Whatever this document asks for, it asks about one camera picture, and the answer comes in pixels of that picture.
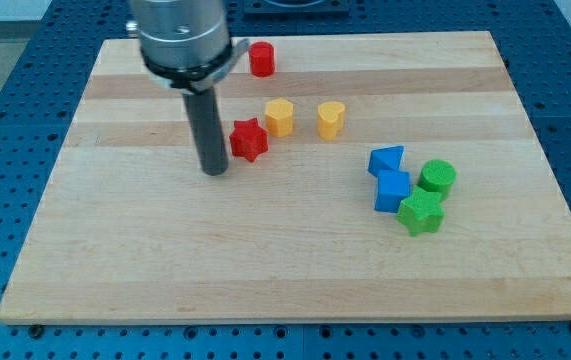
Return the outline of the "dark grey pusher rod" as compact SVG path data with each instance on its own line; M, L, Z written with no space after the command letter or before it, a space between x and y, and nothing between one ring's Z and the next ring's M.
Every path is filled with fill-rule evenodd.
M215 89L184 95L183 100L202 171L223 174L229 163Z

